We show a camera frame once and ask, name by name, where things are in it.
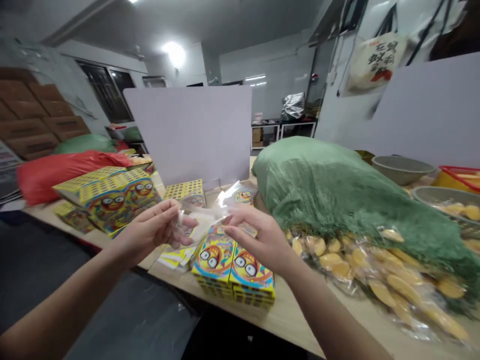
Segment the plastic bag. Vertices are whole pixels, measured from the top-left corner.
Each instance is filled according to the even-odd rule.
[[[127,168],[132,165],[124,154],[100,151],[50,155],[24,162],[18,167],[17,181],[27,204],[34,206],[58,200],[59,196],[52,189],[55,185],[106,166]]]

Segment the hand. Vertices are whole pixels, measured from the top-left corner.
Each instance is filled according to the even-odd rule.
[[[192,240],[181,235],[175,226],[179,210],[180,203],[173,199],[164,200],[145,210],[111,242],[107,251],[131,268],[161,244],[170,243],[175,249],[180,244],[190,245]],[[198,225],[196,220],[188,216],[182,220],[189,228]]]
[[[225,222],[226,234],[250,252],[262,265],[285,277],[292,262],[298,261],[299,258],[275,219],[250,205],[236,206],[230,213],[231,217]],[[244,222],[258,231],[257,239],[237,227]]]

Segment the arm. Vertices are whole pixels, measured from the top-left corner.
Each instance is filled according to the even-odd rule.
[[[190,239],[174,231],[178,213],[178,203],[167,200],[137,216],[108,247],[0,337],[0,358],[62,359],[123,272],[162,243],[189,245]],[[192,219],[185,221],[197,225]]]
[[[327,359],[392,359],[337,300],[325,280],[293,252],[273,217],[251,206],[236,207],[231,214],[226,233],[285,279]],[[237,227],[243,222],[257,229],[257,239]]]

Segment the ceiling light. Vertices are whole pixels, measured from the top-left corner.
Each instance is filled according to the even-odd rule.
[[[250,81],[250,80],[257,80],[257,79],[263,79],[265,78],[265,75],[260,75],[260,76],[255,76],[255,77],[247,77],[245,81]]]
[[[185,50],[176,42],[170,41],[163,45],[161,49],[168,54],[171,63],[176,69],[180,68],[184,64]]]

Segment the white partition board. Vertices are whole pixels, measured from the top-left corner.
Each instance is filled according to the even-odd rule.
[[[480,52],[399,68],[371,120],[342,142],[434,166],[480,167]]]
[[[132,88],[123,93],[165,186],[196,179],[219,179],[223,186],[249,178],[250,86]]]

